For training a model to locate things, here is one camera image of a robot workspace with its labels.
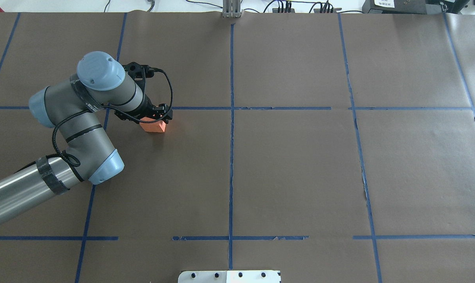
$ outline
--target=white floor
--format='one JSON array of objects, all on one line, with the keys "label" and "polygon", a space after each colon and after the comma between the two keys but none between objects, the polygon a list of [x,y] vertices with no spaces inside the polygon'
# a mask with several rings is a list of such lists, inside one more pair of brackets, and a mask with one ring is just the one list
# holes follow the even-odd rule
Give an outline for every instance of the white floor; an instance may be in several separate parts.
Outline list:
[{"label": "white floor", "polygon": [[[210,2],[221,6],[222,0],[198,0],[200,2]],[[330,0],[334,7],[342,8],[342,11],[361,9],[365,0]],[[108,0],[0,0],[0,7],[5,11],[30,11],[30,12],[98,12],[103,11]],[[242,9],[252,8],[258,11],[264,11],[269,0],[243,0]],[[312,4],[293,3],[293,8],[297,13],[307,13]],[[147,0],[111,0],[106,9],[109,12],[124,12],[133,10],[147,10],[150,2]],[[185,0],[156,0],[154,12],[182,12],[182,11],[218,11],[217,7],[210,5],[193,4]],[[475,14],[475,6],[470,1],[468,7],[463,9],[463,14]]]}]

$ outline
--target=robotic arm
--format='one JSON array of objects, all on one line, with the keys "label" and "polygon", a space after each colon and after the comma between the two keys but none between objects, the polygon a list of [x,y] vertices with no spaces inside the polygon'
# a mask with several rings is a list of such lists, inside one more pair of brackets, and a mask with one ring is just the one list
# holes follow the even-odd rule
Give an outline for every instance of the robotic arm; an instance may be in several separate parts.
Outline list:
[{"label": "robotic arm", "polygon": [[[169,106],[156,107],[144,94],[145,79],[155,72],[163,73],[169,83]],[[171,83],[163,70],[135,62],[122,66],[100,51],[85,55],[76,74],[29,99],[31,114],[42,125],[54,128],[56,154],[41,157],[0,181],[0,224],[80,182],[97,185],[123,170],[124,163],[94,112],[110,108],[122,120],[168,123],[171,105]],[[68,143],[63,152],[55,142],[58,130]]]}]

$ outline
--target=white bracket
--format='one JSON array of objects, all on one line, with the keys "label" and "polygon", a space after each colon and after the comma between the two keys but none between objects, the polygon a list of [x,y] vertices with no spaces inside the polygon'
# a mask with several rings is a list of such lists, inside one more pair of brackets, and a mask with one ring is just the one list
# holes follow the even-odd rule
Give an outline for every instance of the white bracket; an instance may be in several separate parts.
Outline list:
[{"label": "white bracket", "polygon": [[240,18],[241,0],[223,0],[223,17]]},{"label": "white bracket", "polygon": [[182,272],[178,283],[281,283],[281,272],[276,270],[214,270]]}]

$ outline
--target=label sticker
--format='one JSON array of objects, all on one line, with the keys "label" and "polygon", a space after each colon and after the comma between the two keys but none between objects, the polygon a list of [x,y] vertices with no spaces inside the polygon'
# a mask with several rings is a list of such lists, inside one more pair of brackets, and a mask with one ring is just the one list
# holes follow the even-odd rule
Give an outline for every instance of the label sticker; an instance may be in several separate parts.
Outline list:
[{"label": "label sticker", "polygon": [[374,3],[377,6],[394,8],[394,0],[374,0]]}]

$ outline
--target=light blue cap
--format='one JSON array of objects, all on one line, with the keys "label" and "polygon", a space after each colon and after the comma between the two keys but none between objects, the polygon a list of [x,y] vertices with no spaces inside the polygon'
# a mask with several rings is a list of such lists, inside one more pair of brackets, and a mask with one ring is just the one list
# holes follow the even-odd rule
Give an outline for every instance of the light blue cap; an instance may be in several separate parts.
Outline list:
[{"label": "light blue cap", "polygon": [[120,158],[119,152],[115,149],[100,167],[89,177],[93,185],[98,185],[111,177],[119,174],[124,169],[124,162]]},{"label": "light blue cap", "polygon": [[47,110],[45,109],[45,91],[47,88],[49,87],[46,87],[31,96],[28,105],[31,115],[33,115],[40,124],[47,128],[53,128],[54,124],[50,121],[49,116],[47,115]]},{"label": "light blue cap", "polygon": [[112,56],[93,51],[85,54],[77,64],[77,76],[88,88],[109,91],[124,82],[126,71]]}]

